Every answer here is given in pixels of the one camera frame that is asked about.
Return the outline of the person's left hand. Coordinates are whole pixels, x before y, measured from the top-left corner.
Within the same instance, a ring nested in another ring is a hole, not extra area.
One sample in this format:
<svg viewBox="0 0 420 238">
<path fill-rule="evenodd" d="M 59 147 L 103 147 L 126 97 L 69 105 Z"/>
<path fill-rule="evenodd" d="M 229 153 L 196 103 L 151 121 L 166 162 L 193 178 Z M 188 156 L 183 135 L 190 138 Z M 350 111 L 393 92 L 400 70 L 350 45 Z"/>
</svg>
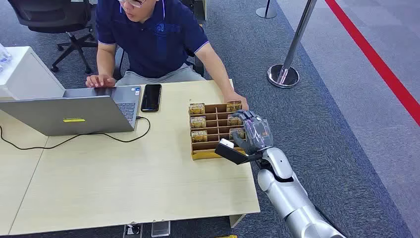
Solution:
<svg viewBox="0 0 420 238">
<path fill-rule="evenodd" d="M 225 101 L 241 101 L 242 109 L 243 110 L 249 110 L 249 105 L 247 102 L 247 99 L 239 94 L 237 94 L 235 91 L 227 92 L 223 94 Z"/>
</svg>

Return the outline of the person's right hand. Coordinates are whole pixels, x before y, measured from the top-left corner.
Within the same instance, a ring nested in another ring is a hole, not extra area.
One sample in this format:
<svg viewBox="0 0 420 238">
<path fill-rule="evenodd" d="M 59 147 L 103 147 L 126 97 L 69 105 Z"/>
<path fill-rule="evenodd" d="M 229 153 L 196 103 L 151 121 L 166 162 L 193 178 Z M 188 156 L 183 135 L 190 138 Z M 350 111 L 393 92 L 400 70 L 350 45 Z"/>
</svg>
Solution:
<svg viewBox="0 0 420 238">
<path fill-rule="evenodd" d="M 108 88 L 114 87 L 116 80 L 108 75 L 90 75 L 85 84 L 88 88 Z"/>
</svg>

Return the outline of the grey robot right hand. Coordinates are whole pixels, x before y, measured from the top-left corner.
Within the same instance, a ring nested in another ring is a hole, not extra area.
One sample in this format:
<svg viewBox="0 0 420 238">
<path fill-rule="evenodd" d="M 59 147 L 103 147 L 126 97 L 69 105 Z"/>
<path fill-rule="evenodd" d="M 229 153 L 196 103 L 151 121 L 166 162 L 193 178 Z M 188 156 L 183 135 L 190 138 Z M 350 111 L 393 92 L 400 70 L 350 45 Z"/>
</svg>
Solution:
<svg viewBox="0 0 420 238">
<path fill-rule="evenodd" d="M 273 136 L 266 119 L 262 119 L 253 111 L 245 110 L 236 111 L 232 117 L 239 118 L 243 123 L 246 140 L 242 139 L 238 132 L 233 132 L 232 138 L 246 154 L 253 155 L 273 146 Z"/>
</svg>

